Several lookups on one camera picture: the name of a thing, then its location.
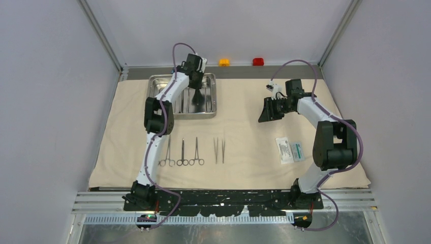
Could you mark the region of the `wire mesh steel basket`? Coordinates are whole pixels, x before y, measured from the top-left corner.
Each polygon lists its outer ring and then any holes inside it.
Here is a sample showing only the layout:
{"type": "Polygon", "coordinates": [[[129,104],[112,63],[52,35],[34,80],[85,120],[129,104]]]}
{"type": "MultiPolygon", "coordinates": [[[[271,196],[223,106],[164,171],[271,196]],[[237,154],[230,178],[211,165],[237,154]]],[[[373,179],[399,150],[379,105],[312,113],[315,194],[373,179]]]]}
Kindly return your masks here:
{"type": "Polygon", "coordinates": [[[209,113],[186,113],[186,114],[177,114],[174,115],[174,118],[177,120],[192,120],[192,119],[209,119],[213,118],[217,114],[217,84],[216,77],[212,73],[205,73],[204,75],[208,75],[213,80],[213,91],[212,91],[212,101],[213,101],[213,111],[209,113]]]}

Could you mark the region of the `long steel forceps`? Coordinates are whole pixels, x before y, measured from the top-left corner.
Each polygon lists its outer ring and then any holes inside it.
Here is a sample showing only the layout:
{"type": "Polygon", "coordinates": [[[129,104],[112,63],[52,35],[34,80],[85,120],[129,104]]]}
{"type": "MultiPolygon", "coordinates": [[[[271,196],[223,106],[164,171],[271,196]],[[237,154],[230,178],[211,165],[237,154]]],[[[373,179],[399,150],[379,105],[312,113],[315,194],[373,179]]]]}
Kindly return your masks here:
{"type": "Polygon", "coordinates": [[[159,160],[158,165],[160,167],[165,167],[166,165],[168,165],[169,167],[173,167],[175,165],[175,161],[171,159],[171,137],[170,136],[168,137],[165,158],[162,160],[159,160]]]}

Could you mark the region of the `steel tweezers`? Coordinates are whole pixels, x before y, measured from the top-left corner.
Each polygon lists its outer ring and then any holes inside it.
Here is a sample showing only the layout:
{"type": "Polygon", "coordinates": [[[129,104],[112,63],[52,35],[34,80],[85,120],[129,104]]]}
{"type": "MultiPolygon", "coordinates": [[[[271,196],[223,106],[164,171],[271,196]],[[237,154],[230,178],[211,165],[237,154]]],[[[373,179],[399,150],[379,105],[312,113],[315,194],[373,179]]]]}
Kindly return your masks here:
{"type": "Polygon", "coordinates": [[[218,163],[218,151],[219,151],[219,138],[218,137],[214,137],[213,138],[213,148],[214,148],[214,158],[215,158],[215,163],[218,163]]]}
{"type": "Polygon", "coordinates": [[[225,162],[225,148],[226,148],[226,141],[225,139],[222,139],[222,163],[225,162]]]}

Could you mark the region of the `short steel scissors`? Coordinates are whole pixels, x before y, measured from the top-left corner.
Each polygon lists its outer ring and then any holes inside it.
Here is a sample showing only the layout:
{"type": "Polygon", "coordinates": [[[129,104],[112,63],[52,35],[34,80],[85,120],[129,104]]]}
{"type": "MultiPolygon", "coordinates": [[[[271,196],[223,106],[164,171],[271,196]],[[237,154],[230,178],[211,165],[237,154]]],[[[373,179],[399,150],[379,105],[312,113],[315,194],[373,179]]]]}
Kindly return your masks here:
{"type": "Polygon", "coordinates": [[[180,159],[176,161],[177,166],[188,166],[189,161],[186,159],[186,148],[185,148],[185,140],[184,138],[181,141],[181,155],[180,159]]]}

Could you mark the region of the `green white packet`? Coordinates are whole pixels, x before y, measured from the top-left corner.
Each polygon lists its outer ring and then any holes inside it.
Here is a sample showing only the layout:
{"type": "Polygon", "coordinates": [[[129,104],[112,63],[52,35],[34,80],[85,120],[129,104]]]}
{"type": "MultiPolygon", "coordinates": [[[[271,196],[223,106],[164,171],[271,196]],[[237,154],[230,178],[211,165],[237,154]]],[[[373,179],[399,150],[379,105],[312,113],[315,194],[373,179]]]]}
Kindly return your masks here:
{"type": "Polygon", "coordinates": [[[294,162],[301,162],[305,160],[303,154],[302,143],[300,141],[295,141],[290,143],[292,149],[292,155],[294,162]]]}

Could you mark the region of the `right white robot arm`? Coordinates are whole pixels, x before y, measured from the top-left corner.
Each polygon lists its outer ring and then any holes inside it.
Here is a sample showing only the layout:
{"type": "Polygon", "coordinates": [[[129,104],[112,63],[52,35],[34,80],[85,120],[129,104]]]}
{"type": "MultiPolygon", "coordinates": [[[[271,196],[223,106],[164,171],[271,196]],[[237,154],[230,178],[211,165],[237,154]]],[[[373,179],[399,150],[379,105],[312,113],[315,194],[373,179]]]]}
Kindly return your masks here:
{"type": "Polygon", "coordinates": [[[264,99],[259,123],[280,120],[285,114],[296,112],[304,116],[316,129],[313,161],[307,172],[297,178],[290,188],[289,202],[304,208],[319,195],[320,186],[328,178],[343,172],[357,162],[357,130],[353,120],[343,120],[323,107],[314,93],[305,92],[300,79],[285,82],[286,94],[280,85],[270,80],[266,88],[271,96],[264,99]]]}

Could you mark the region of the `white sterile pouch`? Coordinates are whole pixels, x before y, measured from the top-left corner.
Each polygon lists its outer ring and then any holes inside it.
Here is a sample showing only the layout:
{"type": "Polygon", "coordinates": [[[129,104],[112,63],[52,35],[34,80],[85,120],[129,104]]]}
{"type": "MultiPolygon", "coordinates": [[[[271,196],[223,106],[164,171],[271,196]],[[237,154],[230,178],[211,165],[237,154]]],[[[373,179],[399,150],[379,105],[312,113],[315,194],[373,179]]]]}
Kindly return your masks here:
{"type": "Polygon", "coordinates": [[[280,163],[281,164],[291,164],[294,163],[294,158],[292,154],[292,150],[290,147],[290,143],[287,137],[279,137],[275,139],[279,155],[280,155],[280,163]]]}

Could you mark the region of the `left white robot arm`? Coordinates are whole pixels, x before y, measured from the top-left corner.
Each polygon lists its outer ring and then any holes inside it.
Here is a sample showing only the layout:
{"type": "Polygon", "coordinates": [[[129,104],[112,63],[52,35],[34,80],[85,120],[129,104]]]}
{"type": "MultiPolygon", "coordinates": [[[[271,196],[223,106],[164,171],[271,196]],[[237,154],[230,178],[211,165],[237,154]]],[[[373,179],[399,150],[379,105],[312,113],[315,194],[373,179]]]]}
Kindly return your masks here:
{"type": "Polygon", "coordinates": [[[207,59],[190,53],[180,65],[174,65],[172,78],[155,97],[145,101],[144,127],[146,149],[138,176],[125,201],[124,210],[151,210],[157,201],[155,182],[163,144],[174,128],[173,103],[186,88],[200,89],[207,59]]]}

